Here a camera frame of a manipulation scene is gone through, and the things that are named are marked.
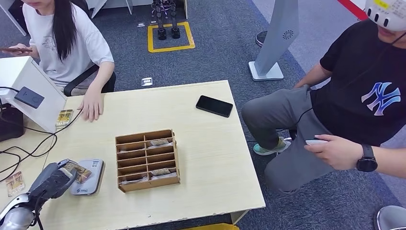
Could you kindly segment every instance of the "man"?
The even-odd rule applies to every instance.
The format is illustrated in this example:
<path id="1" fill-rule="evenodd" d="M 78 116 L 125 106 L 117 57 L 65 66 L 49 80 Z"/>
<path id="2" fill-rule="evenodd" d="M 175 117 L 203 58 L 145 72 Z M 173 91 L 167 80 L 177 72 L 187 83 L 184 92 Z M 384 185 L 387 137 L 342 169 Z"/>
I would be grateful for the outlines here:
<path id="1" fill-rule="evenodd" d="M 406 21 L 390 11 L 393 6 L 385 6 L 385 15 L 382 6 L 367 0 L 371 20 L 348 28 L 294 89 L 244 105 L 243 119 L 258 142 L 254 151 L 283 152 L 265 169 L 271 188 L 291 193 L 334 169 L 355 167 L 406 178 L 404 149 L 371 149 L 406 124 Z M 329 77 L 323 88 L 310 90 Z M 276 132 L 286 128 L 297 128 L 291 144 Z M 329 142 L 304 148 L 321 134 L 335 137 L 321 136 Z"/>

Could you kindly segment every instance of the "man's left hand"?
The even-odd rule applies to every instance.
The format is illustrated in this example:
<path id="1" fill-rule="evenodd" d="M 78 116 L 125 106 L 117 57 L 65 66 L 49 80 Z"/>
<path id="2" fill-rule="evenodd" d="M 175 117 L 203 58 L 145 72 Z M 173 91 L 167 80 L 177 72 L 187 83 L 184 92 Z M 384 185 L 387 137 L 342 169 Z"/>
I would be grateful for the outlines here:
<path id="1" fill-rule="evenodd" d="M 99 115 L 102 115 L 104 110 L 101 90 L 90 85 L 83 97 L 82 104 L 78 108 L 78 110 L 81 109 L 83 109 L 82 117 L 85 121 L 98 120 Z"/>
<path id="2" fill-rule="evenodd" d="M 332 135 L 316 135 L 315 137 L 326 140 L 328 143 L 305 145 L 304 148 L 313 152 L 336 170 L 355 168 L 357 161 L 363 156 L 362 146 L 350 140 Z"/>

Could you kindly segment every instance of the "light wooden tabletop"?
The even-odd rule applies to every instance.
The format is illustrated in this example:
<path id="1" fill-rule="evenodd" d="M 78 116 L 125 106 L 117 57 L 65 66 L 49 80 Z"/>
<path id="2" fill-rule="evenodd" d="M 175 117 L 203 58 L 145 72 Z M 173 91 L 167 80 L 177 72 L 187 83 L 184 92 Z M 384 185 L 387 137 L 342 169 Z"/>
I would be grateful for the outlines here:
<path id="1" fill-rule="evenodd" d="M 127 229 L 265 207 L 236 108 L 229 118 L 198 110 L 201 95 L 234 104 L 226 80 L 114 92 L 98 121 L 78 119 L 60 133 L 46 163 L 100 158 L 105 170 L 98 194 L 48 201 L 44 229 Z M 65 109 L 81 100 L 70 97 Z M 180 184 L 123 193 L 114 137 L 163 129 L 175 132 Z"/>
<path id="2" fill-rule="evenodd" d="M 27 122 L 25 124 L 27 127 L 42 130 L 37 124 L 35 124 L 33 121 L 27 119 Z M 12 146 L 18 146 L 28 152 L 32 152 L 38 145 L 39 143 L 44 140 L 46 137 L 48 137 L 48 134 L 42 134 L 42 133 L 37 133 L 34 131 L 26 130 L 24 135 L 22 135 L 20 138 L 17 139 L 10 139 L 7 141 L 0 142 L 0 151 L 4 151 L 8 149 L 9 147 Z M 53 138 L 49 138 L 46 142 L 41 145 L 41 147 L 35 152 L 34 155 L 40 155 L 42 153 L 45 153 L 47 150 L 49 150 L 51 146 L 51 141 Z M 21 158 L 24 158 L 27 156 L 26 153 L 19 149 L 12 149 L 10 151 L 7 151 L 10 153 L 18 154 Z M 17 193 L 16 195 L 19 195 L 21 193 L 26 193 L 28 189 L 31 187 L 31 184 L 34 182 L 34 180 L 37 178 L 39 173 L 42 171 L 43 166 L 45 164 L 46 160 L 46 155 L 39 157 L 39 158 L 34 158 L 34 157 L 28 157 L 25 159 L 20 166 L 17 168 L 16 172 L 21 171 L 23 174 L 23 180 L 25 183 L 25 188 Z M 8 168 L 9 166 L 14 165 L 15 163 L 18 162 L 18 158 L 9 154 L 1 153 L 0 154 L 0 171 L 3 171 L 4 169 Z M 7 177 L 13 170 L 14 168 L 7 170 L 3 173 L 0 173 L 0 180 L 3 178 Z M 7 196 L 7 187 L 5 181 L 0 183 L 0 210 L 2 210 L 13 198 L 16 197 L 16 195 L 12 197 Z"/>

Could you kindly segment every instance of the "yellow object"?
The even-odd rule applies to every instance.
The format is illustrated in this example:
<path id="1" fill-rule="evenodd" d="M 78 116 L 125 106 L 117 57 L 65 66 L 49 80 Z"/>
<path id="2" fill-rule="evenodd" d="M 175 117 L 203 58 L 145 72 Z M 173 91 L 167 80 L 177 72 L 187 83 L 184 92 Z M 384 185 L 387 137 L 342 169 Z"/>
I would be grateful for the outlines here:
<path id="1" fill-rule="evenodd" d="M 164 27 L 170 27 L 172 24 L 165 24 Z M 154 49 L 154 35 L 152 33 L 154 28 L 158 28 L 158 25 L 149 25 L 148 26 L 148 51 L 150 53 L 158 53 L 158 52 L 169 52 L 169 51 L 175 51 L 175 50 L 182 50 L 182 49 L 194 49 L 196 46 L 194 45 L 194 40 L 192 33 L 190 31 L 189 23 L 188 22 L 182 22 L 178 23 L 178 26 L 184 26 L 186 30 L 186 35 L 189 40 L 189 45 L 188 46 L 175 46 L 175 47 L 167 47 L 167 48 L 159 48 L 159 49 Z"/>
<path id="2" fill-rule="evenodd" d="M 384 8 L 387 10 L 389 8 L 389 4 L 382 1 L 382 0 L 374 0 L 375 4 L 379 5 L 380 7 Z"/>
<path id="3" fill-rule="evenodd" d="M 240 228 L 231 224 L 214 224 L 184 230 L 240 230 Z"/>

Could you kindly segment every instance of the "wooden organizer box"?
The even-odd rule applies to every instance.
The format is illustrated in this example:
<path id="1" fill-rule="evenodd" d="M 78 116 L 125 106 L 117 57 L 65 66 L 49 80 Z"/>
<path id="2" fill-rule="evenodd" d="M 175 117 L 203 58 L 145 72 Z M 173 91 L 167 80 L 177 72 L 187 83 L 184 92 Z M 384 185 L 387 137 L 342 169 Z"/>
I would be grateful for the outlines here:
<path id="1" fill-rule="evenodd" d="M 153 146 L 151 142 L 167 140 L 171 146 Z M 117 157 L 117 184 L 125 192 L 180 183 L 178 151 L 172 130 L 139 133 L 115 138 Z M 168 169 L 176 176 L 152 179 L 151 172 Z M 147 178 L 146 181 L 130 181 Z"/>

